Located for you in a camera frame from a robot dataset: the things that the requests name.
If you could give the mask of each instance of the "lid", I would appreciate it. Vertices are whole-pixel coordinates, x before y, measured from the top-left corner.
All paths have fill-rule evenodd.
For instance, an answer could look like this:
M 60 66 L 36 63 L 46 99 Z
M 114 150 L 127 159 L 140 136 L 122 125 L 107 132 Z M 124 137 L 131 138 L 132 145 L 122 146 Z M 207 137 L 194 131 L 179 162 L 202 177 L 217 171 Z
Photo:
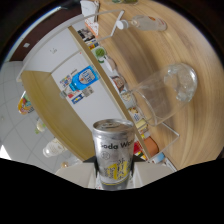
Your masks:
M 93 124 L 95 130 L 100 132 L 127 132 L 133 129 L 133 123 L 123 119 L 101 120 Z
M 47 147 L 45 147 L 45 148 L 43 149 L 43 154 L 44 154 L 45 157 L 48 158 L 48 157 L 51 157 L 51 155 L 50 155 L 49 153 L 47 153 L 47 150 L 48 150 Z
M 116 22 L 117 28 L 120 30 L 127 29 L 129 27 L 127 20 L 120 20 Z
M 97 46 L 97 47 L 93 48 L 92 52 L 97 59 L 102 58 L 107 54 L 105 48 L 102 46 Z

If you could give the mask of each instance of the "can label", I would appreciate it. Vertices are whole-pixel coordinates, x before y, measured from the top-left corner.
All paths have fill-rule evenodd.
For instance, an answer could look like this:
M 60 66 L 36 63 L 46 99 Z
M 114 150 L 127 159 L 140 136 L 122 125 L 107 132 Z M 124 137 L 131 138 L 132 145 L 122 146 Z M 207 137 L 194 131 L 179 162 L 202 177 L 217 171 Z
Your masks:
M 96 157 L 101 182 L 117 185 L 125 181 L 131 169 L 134 134 L 125 139 L 95 139 Z
M 94 79 L 95 79 L 95 76 L 90 69 L 87 69 L 81 75 L 79 75 L 79 81 L 82 84 L 88 84 L 92 82 Z

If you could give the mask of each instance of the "silver can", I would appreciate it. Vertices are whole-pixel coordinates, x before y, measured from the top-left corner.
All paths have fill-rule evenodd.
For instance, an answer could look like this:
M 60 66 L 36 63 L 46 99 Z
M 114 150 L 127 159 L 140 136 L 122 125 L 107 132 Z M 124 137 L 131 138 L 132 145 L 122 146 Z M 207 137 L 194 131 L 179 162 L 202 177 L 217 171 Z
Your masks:
M 101 120 L 93 124 L 92 134 L 102 188 L 109 191 L 126 189 L 134 151 L 133 122 Z

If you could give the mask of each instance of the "bottle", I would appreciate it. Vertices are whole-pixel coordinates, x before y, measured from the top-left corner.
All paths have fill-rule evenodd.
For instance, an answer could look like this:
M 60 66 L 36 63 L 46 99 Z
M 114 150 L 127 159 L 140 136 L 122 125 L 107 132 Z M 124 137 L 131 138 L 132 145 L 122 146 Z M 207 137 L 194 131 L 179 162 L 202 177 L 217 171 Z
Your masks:
M 46 125 L 40 118 L 38 118 L 36 126 L 39 132 L 44 132 L 46 130 Z
M 127 29 L 129 27 L 136 27 L 139 30 L 166 30 L 166 23 L 159 18 L 137 15 L 132 18 L 132 20 L 120 20 L 116 22 L 117 27 L 120 30 Z

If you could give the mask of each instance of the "plastic bottle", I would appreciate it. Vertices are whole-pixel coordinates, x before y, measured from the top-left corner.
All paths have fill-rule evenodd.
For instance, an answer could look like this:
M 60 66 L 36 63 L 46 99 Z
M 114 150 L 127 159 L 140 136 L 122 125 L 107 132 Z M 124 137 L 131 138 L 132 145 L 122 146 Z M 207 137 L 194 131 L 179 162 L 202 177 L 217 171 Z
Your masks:
M 129 27 L 135 27 L 139 30 L 166 30 L 166 23 L 159 18 L 137 15 L 132 18 L 132 20 L 120 20 L 116 22 L 116 25 L 119 29 L 127 29 Z

